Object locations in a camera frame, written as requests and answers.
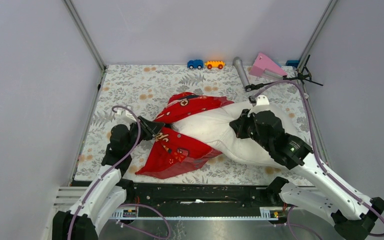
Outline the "white pillow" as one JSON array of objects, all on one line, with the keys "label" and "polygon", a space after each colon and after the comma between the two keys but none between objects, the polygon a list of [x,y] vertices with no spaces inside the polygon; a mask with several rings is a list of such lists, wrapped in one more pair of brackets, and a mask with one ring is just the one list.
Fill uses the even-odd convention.
[{"label": "white pillow", "polygon": [[275,104],[252,106],[247,100],[223,107],[206,110],[171,124],[171,128],[180,134],[196,139],[213,149],[222,152],[229,159],[244,165],[273,167],[285,170],[286,167],[276,163],[257,142],[251,138],[240,139],[229,123],[240,117],[242,110],[252,113],[271,111],[281,119],[285,132],[307,141],[294,126],[288,114]]}]

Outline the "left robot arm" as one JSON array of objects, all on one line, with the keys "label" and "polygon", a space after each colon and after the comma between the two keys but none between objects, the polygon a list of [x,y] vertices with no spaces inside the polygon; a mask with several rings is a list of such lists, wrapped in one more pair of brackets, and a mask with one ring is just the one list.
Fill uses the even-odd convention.
[{"label": "left robot arm", "polygon": [[133,181],[123,179],[133,150],[141,141],[156,137],[163,127],[164,123],[141,116],[130,125],[114,126],[96,178],[68,210],[55,214],[51,239],[97,240],[116,209],[135,200]]}]

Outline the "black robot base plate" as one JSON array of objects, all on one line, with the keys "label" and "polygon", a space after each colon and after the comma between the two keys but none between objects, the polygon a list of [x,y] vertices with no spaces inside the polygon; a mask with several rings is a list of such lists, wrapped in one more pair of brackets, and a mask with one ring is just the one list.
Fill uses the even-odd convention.
[{"label": "black robot base plate", "polygon": [[133,189],[133,201],[125,202],[117,209],[145,208],[162,216],[160,210],[169,209],[219,212],[221,209],[261,207],[274,210],[284,218],[290,207],[268,186],[134,183]]}]

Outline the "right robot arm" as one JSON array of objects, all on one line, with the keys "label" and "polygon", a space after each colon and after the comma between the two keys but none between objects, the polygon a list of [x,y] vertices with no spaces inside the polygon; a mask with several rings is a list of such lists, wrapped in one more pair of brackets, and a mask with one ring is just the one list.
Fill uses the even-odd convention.
[{"label": "right robot arm", "polygon": [[384,200],[371,198],[348,184],[319,159],[315,148],[288,133],[274,112],[245,109],[229,125],[236,138],[253,140],[277,164],[305,177],[325,195],[321,198],[310,192],[300,193],[294,190],[295,185],[277,177],[266,193],[271,205],[301,207],[333,225],[346,240],[384,237]]}]

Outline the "red cartoon print pillowcase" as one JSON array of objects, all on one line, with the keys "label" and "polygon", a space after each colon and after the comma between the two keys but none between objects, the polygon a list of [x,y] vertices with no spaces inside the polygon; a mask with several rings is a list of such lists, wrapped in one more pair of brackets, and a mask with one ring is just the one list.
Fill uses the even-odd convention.
[{"label": "red cartoon print pillowcase", "polygon": [[164,123],[164,126],[155,137],[145,165],[135,174],[167,179],[200,169],[208,160],[221,155],[220,151],[197,137],[175,130],[174,123],[232,103],[225,96],[196,95],[192,92],[172,95],[154,119]]}]

